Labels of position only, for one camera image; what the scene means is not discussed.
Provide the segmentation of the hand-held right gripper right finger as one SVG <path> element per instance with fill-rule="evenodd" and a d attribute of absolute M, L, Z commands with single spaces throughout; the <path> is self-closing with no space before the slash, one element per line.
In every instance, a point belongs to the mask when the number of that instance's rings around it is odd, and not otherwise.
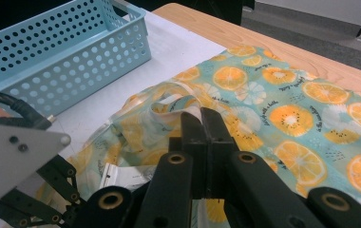
<path fill-rule="evenodd" d="M 201 117 L 207 139 L 206 197 L 224 198 L 228 188 L 226 164 L 238 146 L 216 110 L 204 107 Z"/>

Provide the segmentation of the light blue perforated plastic basket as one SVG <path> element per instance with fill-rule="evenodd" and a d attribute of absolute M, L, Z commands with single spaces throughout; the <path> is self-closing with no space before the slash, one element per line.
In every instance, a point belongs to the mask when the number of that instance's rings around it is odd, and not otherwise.
<path fill-rule="evenodd" d="M 146 11 L 72 0 L 0 30 L 0 92 L 58 115 L 151 59 Z"/>

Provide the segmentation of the white ointment tube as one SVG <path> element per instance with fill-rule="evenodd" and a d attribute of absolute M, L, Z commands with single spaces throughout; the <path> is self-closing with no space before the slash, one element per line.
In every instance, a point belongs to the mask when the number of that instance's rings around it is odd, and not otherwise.
<path fill-rule="evenodd" d="M 100 188 L 120 186 L 134 191 L 152 180 L 156 165 L 120 167 L 114 164 L 105 166 Z"/>

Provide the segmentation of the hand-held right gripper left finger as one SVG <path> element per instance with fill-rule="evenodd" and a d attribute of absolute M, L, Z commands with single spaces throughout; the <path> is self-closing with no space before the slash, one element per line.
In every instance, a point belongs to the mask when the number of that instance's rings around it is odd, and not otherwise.
<path fill-rule="evenodd" d="M 180 115 L 180 136 L 169 139 L 170 152 L 184 152 L 193 158 L 192 197 L 205 197 L 206 135 L 201 121 L 190 113 Z"/>

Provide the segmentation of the orange slice print tote bag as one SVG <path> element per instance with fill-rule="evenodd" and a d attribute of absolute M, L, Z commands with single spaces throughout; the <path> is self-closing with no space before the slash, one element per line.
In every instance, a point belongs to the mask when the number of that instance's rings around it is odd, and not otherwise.
<path fill-rule="evenodd" d="M 99 189 L 108 164 L 157 164 L 181 133 L 181 114 L 198 116 L 203 107 L 216 110 L 237 146 L 262 157 L 298 195 L 328 186 L 361 203 L 361 97 L 249 46 L 129 97 L 68 158 L 81 196 Z"/>

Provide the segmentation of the white table mat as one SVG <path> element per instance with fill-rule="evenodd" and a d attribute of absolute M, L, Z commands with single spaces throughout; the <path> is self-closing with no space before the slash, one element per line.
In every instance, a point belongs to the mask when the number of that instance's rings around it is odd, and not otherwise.
<path fill-rule="evenodd" d="M 144 16 L 151 59 L 55 115 L 71 138 L 65 159 L 88 200 L 105 166 L 154 165 L 181 133 L 181 113 L 198 114 L 219 91 L 198 65 L 223 48 L 155 13 Z"/>

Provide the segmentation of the white cabinet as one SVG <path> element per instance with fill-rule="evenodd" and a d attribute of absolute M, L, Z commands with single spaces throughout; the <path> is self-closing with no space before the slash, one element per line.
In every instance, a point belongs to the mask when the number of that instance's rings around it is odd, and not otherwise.
<path fill-rule="evenodd" d="M 361 0 L 257 0 L 259 3 L 297 10 L 361 26 Z"/>

